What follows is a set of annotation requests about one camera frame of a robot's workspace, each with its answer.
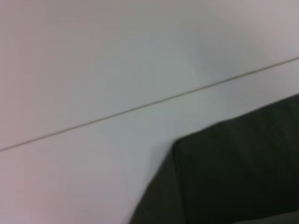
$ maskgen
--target dark fabric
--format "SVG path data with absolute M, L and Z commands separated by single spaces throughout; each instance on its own line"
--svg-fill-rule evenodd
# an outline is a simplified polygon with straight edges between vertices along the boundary
M 166 156 L 136 208 L 131 224 L 185 224 L 172 153 Z
M 165 162 L 171 175 L 160 170 L 132 224 L 231 224 L 299 210 L 299 95 L 184 137 Z

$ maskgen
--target line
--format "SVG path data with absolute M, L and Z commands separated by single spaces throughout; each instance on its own line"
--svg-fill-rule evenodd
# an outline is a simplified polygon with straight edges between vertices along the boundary
M 55 136 L 55 135 L 59 135 L 59 134 L 62 134 L 62 133 L 68 132 L 68 131 L 72 131 L 72 130 L 75 130 L 75 129 L 78 129 L 78 128 L 81 128 L 81 127 L 85 127 L 85 126 L 88 126 L 88 125 L 91 125 L 91 124 L 95 124 L 95 123 L 98 123 L 98 122 L 101 122 L 101 121 L 104 121 L 104 120 L 107 120 L 107 119 L 110 119 L 110 118 L 118 117 L 118 116 L 126 114 L 126 113 L 137 111 L 137 110 L 140 110 L 140 109 L 143 109 L 143 108 L 146 108 L 146 107 L 149 107 L 149 106 L 153 106 L 153 105 L 156 105 L 156 104 L 159 104 L 159 103 L 171 100 L 171 99 L 179 98 L 179 97 L 188 95 L 190 93 L 194 93 L 194 92 L 204 90 L 204 89 L 216 86 L 216 85 L 227 83 L 229 81 L 232 81 L 232 80 L 235 80 L 235 79 L 238 79 L 238 78 L 242 78 L 242 77 L 245 77 L 245 76 L 249 76 L 251 74 L 261 72 L 261 71 L 264 71 L 264 70 L 267 70 L 267 69 L 271 69 L 271 68 L 274 68 L 274 67 L 277 67 L 277 66 L 280 66 L 280 65 L 283 65 L 283 64 L 287 64 L 287 63 L 296 61 L 296 60 L 299 60 L 299 56 L 295 57 L 295 58 L 292 58 L 292 59 L 289 59 L 289 60 L 286 60 L 286 61 L 283 61 L 283 62 L 279 62 L 277 64 L 273 64 L 273 65 L 261 68 L 261 69 L 257 69 L 257 70 L 251 71 L 251 72 L 247 72 L 247 73 L 244 73 L 244 74 L 232 77 L 232 78 L 228 78 L 228 79 L 225 79 L 225 80 L 222 80 L 222 81 L 210 84 L 210 85 L 199 87 L 199 88 L 194 89 L 194 90 L 190 90 L 190 91 L 187 91 L 187 92 L 184 92 L 184 93 L 180 93 L 180 94 L 172 96 L 172 97 L 164 98 L 164 99 L 152 102 L 152 103 L 148 103 L 148 104 L 144 104 L 144 105 L 141 105 L 141 106 L 138 106 L 138 107 L 134 107 L 132 109 L 122 111 L 122 112 L 119 112 L 119 113 L 116 113 L 116 114 L 113 114 L 113 115 L 110 115 L 110 116 L 106 116 L 106 117 L 103 117 L 103 118 L 100 118 L 100 119 L 97 119 L 97 120 L 94 120 L 94 121 L 90 121 L 90 122 L 87 122 L 87 123 L 84 123 L 84 124 L 81 124 L 81 125 L 77 125 L 77 126 L 74 126 L 74 127 L 70 127 L 70 128 L 58 131 L 58 132 L 47 134 L 47 135 L 44 135 L 44 136 L 41 136 L 41 137 L 38 137 L 38 138 L 35 138 L 35 139 L 32 139 L 32 140 L 28 140 L 28 141 L 24 141 L 24 142 L 21 142 L 21 143 L 12 145 L 12 146 L 8 146 L 8 147 L 0 149 L 0 152 L 6 151 L 6 150 L 9 150 L 9 149 L 12 149 L 12 148 L 16 148 L 16 147 L 19 147 L 19 146 L 23 146 L 23 145 L 26 145 L 26 144 L 29 144 L 29 143 L 32 143 L 32 142 L 35 142 L 35 141 L 43 140 L 45 138 L 49 138 L 49 137 L 52 137 L 52 136 Z

